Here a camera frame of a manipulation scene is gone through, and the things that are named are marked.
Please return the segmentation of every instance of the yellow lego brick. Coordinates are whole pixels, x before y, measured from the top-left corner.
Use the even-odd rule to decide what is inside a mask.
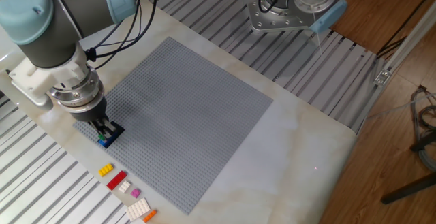
[[[114,168],[112,167],[112,165],[108,163],[106,166],[104,166],[101,170],[98,171],[98,174],[100,174],[100,176],[103,177],[113,169]]]

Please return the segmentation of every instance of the white marble surface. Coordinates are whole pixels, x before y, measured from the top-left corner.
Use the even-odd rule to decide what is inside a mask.
[[[151,4],[142,0],[142,9],[144,26]],[[130,22],[131,19],[125,20],[108,42],[123,39]],[[84,48],[92,46],[107,32],[109,29],[81,43]],[[4,33],[0,34],[3,43]],[[139,188],[142,191],[139,198],[145,197],[151,208],[158,211],[150,223],[317,223],[356,134],[160,10],[149,32],[134,47],[118,54],[98,71],[106,92],[167,37],[186,45],[274,101],[189,216],[130,174],[127,179],[132,182],[131,188]],[[11,49],[0,51],[3,51],[0,59],[11,53]],[[5,57],[0,61],[0,69],[11,68],[18,56],[15,54],[13,60]],[[12,87],[4,71],[0,74],[0,89],[102,183],[106,184],[124,169],[76,131],[72,127],[74,119],[59,106],[49,112],[38,110]],[[113,163],[115,169],[101,178],[97,171],[107,163]],[[113,193],[128,206],[136,201],[130,194],[116,189]]]

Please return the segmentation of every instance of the wooden floor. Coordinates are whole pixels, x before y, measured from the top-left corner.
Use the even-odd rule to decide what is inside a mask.
[[[332,29],[377,53],[401,28],[421,1],[347,0],[347,11]]]
[[[410,101],[423,85],[436,93],[436,27],[415,47],[373,107],[320,223],[436,223],[436,187],[425,189],[390,205],[382,195],[431,172],[416,153],[410,107],[377,116]],[[417,103],[418,111],[430,105]],[[436,145],[427,146],[436,155]]]

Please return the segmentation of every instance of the lego brick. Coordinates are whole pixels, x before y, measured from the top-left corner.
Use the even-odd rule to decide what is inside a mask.
[[[108,186],[108,188],[110,190],[114,190],[115,187],[120,184],[120,182],[122,180],[124,180],[124,178],[126,177],[126,173],[121,170],[106,186]]]
[[[139,191],[138,189],[134,189],[130,195],[134,196],[135,198],[138,198],[139,194],[141,194],[141,191]]]
[[[110,171],[112,171],[114,169],[114,167],[108,163],[106,166],[104,166],[102,169],[100,169],[98,171],[98,174],[100,174],[101,177],[105,176],[107,173],[109,173]]]
[[[125,132],[101,149],[185,214],[273,101],[171,38],[106,99]],[[95,140],[90,125],[74,126]]]
[[[143,198],[140,201],[128,207],[125,212],[129,217],[130,221],[134,221],[140,216],[142,216],[143,214],[147,213],[148,211],[150,211],[149,203],[147,203],[145,198]]]
[[[119,190],[120,190],[122,193],[125,193],[126,190],[127,190],[129,187],[130,187],[130,182],[125,181],[125,182],[123,182],[123,184],[121,185],[121,187],[119,188]]]
[[[143,219],[143,221],[144,221],[145,223],[146,223],[147,221],[150,221],[150,219],[153,218],[153,216],[155,216],[155,214],[156,214],[156,210],[153,210],[152,212],[150,212],[149,215],[147,215],[147,216]]]
[[[116,128],[112,136],[110,136],[107,140],[104,140],[104,137],[102,137],[102,135],[99,135],[100,139],[97,141],[104,148],[108,148],[110,145],[112,145],[112,143],[124,132],[124,128],[122,128],[116,122],[112,121],[110,123]]]

